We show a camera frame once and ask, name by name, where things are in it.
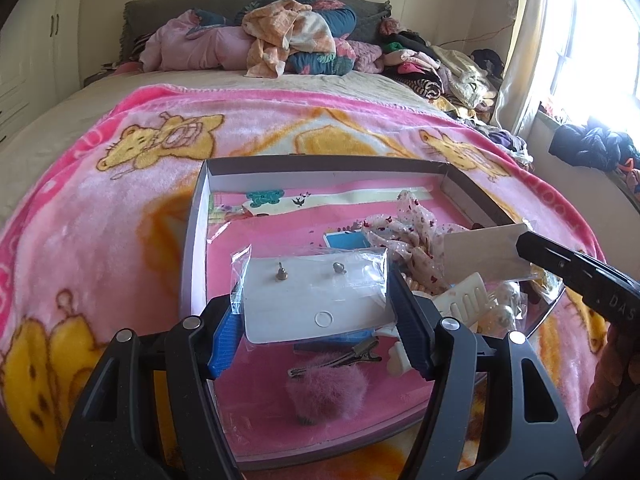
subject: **mattress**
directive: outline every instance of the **mattress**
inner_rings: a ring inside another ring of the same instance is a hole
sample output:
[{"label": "mattress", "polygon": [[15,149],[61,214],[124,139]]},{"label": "mattress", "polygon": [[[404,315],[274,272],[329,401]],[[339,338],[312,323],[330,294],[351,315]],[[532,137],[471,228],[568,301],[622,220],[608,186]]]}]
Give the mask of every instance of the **mattress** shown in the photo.
[{"label": "mattress", "polygon": [[0,152],[0,227],[30,187],[75,140],[135,89],[168,83],[189,88],[290,89],[322,92],[441,114],[407,87],[381,75],[284,75],[248,78],[244,72],[152,72],[109,76],[76,92],[14,137]]}]

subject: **white curtain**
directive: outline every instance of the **white curtain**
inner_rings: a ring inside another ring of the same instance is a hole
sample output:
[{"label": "white curtain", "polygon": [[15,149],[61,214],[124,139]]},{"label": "white curtain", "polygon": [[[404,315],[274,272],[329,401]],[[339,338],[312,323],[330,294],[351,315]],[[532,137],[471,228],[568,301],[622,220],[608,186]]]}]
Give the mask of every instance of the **white curtain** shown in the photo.
[{"label": "white curtain", "polygon": [[540,99],[548,93],[550,77],[553,77],[553,73],[549,75],[552,63],[544,66],[539,63],[544,51],[548,6],[549,0],[526,0],[524,11],[518,12],[514,29],[516,40],[492,120],[495,126],[524,138],[529,134]]}]

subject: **window frame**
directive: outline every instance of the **window frame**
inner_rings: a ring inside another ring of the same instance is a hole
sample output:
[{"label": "window frame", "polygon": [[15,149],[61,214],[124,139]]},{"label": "window frame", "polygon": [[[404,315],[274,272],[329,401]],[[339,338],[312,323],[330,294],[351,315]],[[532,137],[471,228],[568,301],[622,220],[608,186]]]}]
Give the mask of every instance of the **window frame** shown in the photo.
[{"label": "window frame", "polygon": [[[575,35],[575,27],[577,24],[577,16],[578,16],[578,0],[574,0],[567,41],[564,46],[564,49],[561,52],[557,52],[558,64],[556,65],[556,72],[554,73],[554,78],[553,78],[553,81],[551,82],[551,88],[550,88],[550,93],[552,96],[556,94],[556,90],[558,89],[558,81],[560,79],[562,69],[567,65],[567,62],[570,62],[572,59],[572,54],[574,52],[574,35]],[[638,60],[636,62],[636,79],[634,83],[633,92],[629,94],[629,97],[632,98],[632,100],[634,101],[634,104],[638,109],[640,109],[640,98],[638,97],[638,94],[640,92],[639,85],[640,85],[640,27],[638,30]]]}]

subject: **gray upholstered headboard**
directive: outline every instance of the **gray upholstered headboard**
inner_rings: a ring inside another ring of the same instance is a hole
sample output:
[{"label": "gray upholstered headboard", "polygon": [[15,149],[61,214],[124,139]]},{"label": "gray upholstered headboard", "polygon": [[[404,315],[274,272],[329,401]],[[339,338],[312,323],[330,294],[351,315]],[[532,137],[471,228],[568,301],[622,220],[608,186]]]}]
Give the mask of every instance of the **gray upholstered headboard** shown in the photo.
[{"label": "gray upholstered headboard", "polygon": [[[225,16],[233,21],[244,7],[257,0],[134,0],[124,6],[124,27],[120,37],[120,62],[129,59],[134,40],[142,34],[154,32],[171,18],[185,10],[197,7]],[[365,0],[340,0],[350,6],[358,17],[350,40],[377,43],[378,25],[391,15],[389,2],[375,3]]]}]

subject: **pink pom-pom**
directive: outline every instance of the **pink pom-pom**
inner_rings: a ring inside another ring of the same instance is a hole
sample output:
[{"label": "pink pom-pom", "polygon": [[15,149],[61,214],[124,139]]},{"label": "pink pom-pom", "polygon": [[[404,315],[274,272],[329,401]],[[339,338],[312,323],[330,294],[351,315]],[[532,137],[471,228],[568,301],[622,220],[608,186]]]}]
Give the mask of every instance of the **pink pom-pom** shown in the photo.
[{"label": "pink pom-pom", "polygon": [[[335,359],[322,354],[305,366],[317,366]],[[361,409],[367,378],[357,364],[338,368],[310,368],[302,378],[289,379],[287,392],[303,424],[319,424],[338,418],[352,418]]]}]

